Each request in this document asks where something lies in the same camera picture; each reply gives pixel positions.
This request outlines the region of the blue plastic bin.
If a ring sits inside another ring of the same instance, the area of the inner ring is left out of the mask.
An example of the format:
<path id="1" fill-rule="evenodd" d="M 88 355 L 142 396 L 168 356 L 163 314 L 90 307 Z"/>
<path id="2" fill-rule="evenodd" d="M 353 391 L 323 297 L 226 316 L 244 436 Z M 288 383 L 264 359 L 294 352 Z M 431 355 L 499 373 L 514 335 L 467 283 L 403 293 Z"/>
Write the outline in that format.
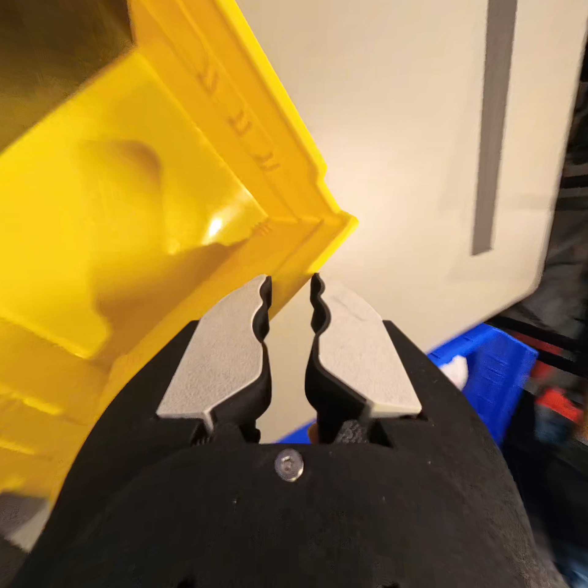
<path id="1" fill-rule="evenodd" d="M 416 417 L 376 421 L 367 442 L 425 455 L 463 449 L 481 455 L 492 438 L 502 449 L 537 352 L 499 329 L 482 324 L 425 354 L 392 321 L 384 320 L 422 411 Z M 467 358 L 469 378 L 457 389 L 439 367 L 456 355 Z"/>

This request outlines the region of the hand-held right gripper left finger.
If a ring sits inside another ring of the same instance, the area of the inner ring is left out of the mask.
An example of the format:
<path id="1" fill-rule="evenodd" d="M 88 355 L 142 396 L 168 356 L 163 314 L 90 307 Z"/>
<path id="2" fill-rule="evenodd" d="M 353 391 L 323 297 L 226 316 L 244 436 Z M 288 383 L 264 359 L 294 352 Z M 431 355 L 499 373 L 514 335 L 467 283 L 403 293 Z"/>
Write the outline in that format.
<path id="1" fill-rule="evenodd" d="M 265 338 L 272 280 L 258 275 L 226 295 L 198 321 L 159 403 L 161 419 L 200 420 L 207 433 L 234 424 L 258 433 L 272 398 Z"/>

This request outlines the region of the yellow plastic bin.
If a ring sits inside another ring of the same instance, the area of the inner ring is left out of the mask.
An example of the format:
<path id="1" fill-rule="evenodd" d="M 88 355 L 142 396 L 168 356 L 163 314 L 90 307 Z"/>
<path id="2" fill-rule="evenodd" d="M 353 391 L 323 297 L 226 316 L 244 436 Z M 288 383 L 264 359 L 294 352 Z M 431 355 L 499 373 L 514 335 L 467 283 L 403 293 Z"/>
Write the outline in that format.
<path id="1" fill-rule="evenodd" d="M 1 536 L 29 553 L 92 426 L 258 274 L 273 318 L 353 233 L 236 1 L 1 1 Z"/>

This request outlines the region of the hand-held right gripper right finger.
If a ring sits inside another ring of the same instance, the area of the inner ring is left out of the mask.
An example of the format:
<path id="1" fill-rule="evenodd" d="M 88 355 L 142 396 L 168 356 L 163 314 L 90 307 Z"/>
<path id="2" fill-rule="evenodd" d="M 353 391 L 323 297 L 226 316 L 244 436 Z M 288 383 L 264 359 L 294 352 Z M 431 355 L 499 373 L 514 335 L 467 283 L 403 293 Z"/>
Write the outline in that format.
<path id="1" fill-rule="evenodd" d="M 345 423 L 369 436 L 376 421 L 418 416 L 422 403 L 378 312 L 319 273 L 312 276 L 310 299 L 306 398 L 316 412 L 319 442 L 335 442 Z"/>

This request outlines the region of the white cloth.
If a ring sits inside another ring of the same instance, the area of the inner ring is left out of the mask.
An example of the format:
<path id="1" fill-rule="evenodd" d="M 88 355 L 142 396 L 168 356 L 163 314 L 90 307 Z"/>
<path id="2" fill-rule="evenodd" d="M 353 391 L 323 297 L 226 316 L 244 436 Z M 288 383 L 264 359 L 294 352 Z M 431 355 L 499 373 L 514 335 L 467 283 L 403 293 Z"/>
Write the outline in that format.
<path id="1" fill-rule="evenodd" d="M 457 389 L 464 389 L 469 378 L 469 369 L 466 357 L 456 355 L 450 362 L 441 365 L 439 369 Z"/>

